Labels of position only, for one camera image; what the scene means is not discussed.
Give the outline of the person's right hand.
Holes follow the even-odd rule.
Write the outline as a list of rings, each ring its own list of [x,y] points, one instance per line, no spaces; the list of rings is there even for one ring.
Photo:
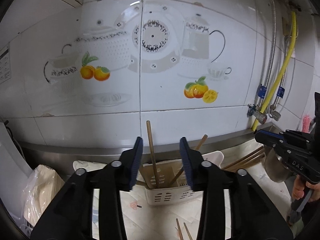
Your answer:
[[[297,176],[292,189],[292,198],[295,200],[299,200],[304,197],[305,188],[309,188],[313,190],[313,193],[309,199],[309,202],[318,201],[320,198],[320,184],[310,184],[309,182],[303,182],[300,176]]]

